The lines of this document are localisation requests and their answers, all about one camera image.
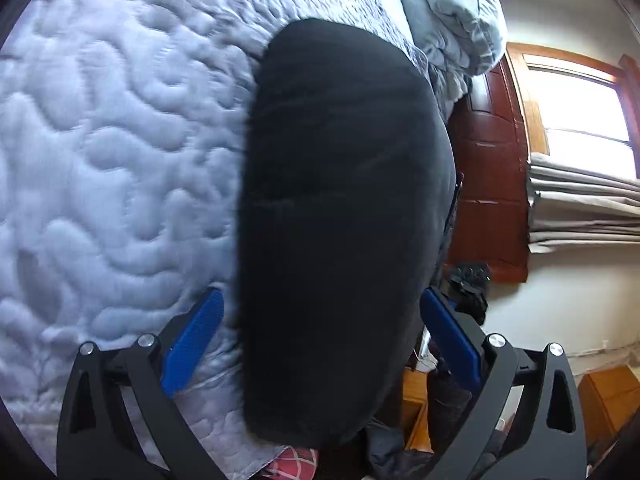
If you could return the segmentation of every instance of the window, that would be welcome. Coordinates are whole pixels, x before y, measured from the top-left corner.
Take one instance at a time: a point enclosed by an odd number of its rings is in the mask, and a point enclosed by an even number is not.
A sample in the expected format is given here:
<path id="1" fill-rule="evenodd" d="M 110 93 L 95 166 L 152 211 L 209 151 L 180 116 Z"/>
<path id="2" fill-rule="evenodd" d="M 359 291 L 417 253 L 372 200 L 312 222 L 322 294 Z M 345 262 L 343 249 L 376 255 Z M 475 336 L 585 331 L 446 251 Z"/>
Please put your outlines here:
<path id="1" fill-rule="evenodd" d="M 623 70 L 551 48 L 515 43 L 508 51 L 530 151 L 566 166 L 638 175 L 638 114 Z"/>

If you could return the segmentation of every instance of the curtain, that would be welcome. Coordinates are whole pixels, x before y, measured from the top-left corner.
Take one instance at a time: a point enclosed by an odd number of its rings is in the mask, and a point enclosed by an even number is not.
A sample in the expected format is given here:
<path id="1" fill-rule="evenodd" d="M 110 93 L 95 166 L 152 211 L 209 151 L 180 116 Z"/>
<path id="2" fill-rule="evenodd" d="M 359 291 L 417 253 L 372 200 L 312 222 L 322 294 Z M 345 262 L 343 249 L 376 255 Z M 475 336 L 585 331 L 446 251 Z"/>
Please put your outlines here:
<path id="1" fill-rule="evenodd" d="M 640 246 L 640 180 L 627 180 L 531 154 L 529 250 Z"/>

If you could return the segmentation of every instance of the white wall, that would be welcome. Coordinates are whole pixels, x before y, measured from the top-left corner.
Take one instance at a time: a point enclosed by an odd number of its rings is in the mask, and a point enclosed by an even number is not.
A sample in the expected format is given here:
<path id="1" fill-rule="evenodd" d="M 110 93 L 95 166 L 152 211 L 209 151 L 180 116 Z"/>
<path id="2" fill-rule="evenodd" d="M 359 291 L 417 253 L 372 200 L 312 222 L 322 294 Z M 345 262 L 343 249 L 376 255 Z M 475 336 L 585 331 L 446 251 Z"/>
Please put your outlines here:
<path id="1" fill-rule="evenodd" d="M 613 0 L 501 0 L 511 41 L 570 50 L 617 64 L 640 61 L 640 44 Z M 486 332 L 569 354 L 620 348 L 640 332 L 640 250 L 608 248 L 532 254 L 529 280 L 492 285 Z"/>

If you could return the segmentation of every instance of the white quilted bedspread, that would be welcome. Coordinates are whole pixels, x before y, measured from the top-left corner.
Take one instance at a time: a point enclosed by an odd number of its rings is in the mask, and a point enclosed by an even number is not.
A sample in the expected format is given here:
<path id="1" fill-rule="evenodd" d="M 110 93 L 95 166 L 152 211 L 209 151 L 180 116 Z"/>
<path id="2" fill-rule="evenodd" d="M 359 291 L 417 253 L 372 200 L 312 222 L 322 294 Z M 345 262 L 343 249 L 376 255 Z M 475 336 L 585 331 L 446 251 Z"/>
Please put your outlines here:
<path id="1" fill-rule="evenodd" d="M 260 53 L 308 16 L 418 64 L 378 0 L 33 0 L 0 52 L 0 396 L 51 468 L 78 345 L 157 333 L 209 283 L 225 319 L 178 406 L 232 480 L 281 451 L 242 420 L 234 208 Z"/>

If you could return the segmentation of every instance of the brown door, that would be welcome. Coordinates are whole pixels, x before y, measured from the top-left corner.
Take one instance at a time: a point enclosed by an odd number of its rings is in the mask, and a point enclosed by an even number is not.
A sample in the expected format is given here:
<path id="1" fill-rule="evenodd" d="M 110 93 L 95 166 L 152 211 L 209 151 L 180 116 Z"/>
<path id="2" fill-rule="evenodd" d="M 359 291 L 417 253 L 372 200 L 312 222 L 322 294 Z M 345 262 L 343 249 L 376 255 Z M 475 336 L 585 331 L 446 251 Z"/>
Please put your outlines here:
<path id="1" fill-rule="evenodd" d="M 527 280 L 527 137 L 506 60 L 472 80 L 447 125 L 464 174 L 448 262 L 486 262 L 492 280 Z"/>

